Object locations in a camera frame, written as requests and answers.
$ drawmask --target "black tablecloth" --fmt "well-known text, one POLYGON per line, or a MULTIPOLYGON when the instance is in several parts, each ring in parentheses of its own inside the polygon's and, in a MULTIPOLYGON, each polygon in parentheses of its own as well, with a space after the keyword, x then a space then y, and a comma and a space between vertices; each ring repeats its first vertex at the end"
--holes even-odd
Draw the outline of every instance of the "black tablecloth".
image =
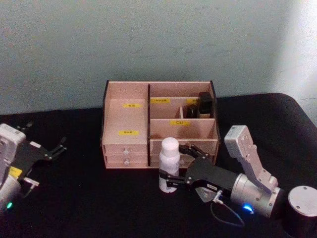
MULTIPOLYGON (((29 177, 40 186, 16 201, 1 219, 3 237, 285 237, 279 221, 246 214, 231 204, 244 229, 216 222, 197 194, 159 190, 158 170, 106 170, 100 150, 102 109, 1 116, 11 126, 34 125, 27 139, 52 149, 67 136, 67 152, 54 163, 40 163, 29 177)), ((218 99, 223 139, 233 124, 249 127, 263 167, 279 186, 317 187, 317 128, 299 105, 283 94, 218 99)), ((221 143, 217 164, 242 167, 221 143)), ((216 207, 224 219, 230 214, 216 207)))

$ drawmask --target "wooden organizer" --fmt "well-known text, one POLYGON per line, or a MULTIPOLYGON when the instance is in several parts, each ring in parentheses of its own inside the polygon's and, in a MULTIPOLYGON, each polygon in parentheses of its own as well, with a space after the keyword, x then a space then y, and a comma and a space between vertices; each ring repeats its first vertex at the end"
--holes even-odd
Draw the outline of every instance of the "wooden organizer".
MULTIPOLYGON (((216 97, 211 82, 107 81, 101 147, 107 169, 158 168, 161 142, 176 138, 213 155, 219 146, 216 97), (210 92, 212 115, 186 119, 186 106, 197 103, 200 92, 210 92)), ((193 158, 181 154, 180 167, 193 158)))

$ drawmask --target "yellow sticker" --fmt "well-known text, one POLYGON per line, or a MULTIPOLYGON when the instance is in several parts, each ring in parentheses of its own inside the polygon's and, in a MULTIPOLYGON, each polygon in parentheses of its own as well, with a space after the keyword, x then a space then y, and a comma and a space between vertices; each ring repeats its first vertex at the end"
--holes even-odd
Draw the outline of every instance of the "yellow sticker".
POLYGON ((190 121, 188 120, 171 120, 170 125, 185 125, 190 126, 190 121))
POLYGON ((151 98, 151 103, 170 103, 170 98, 151 98))
POLYGON ((119 135, 138 135, 139 132, 137 130, 120 130, 118 134, 119 135))
POLYGON ((197 105, 197 103, 198 103, 198 98, 188 98, 188 99, 186 99, 186 103, 187 103, 187 105, 190 105, 190 104, 195 104, 195 105, 197 105))
POLYGON ((10 167, 10 171, 9 174, 13 177, 15 177, 16 179, 20 176, 20 174, 22 173, 22 170, 16 168, 16 167, 10 167))
POLYGON ((122 105, 123 108, 140 108, 142 105, 137 103, 125 103, 122 105))

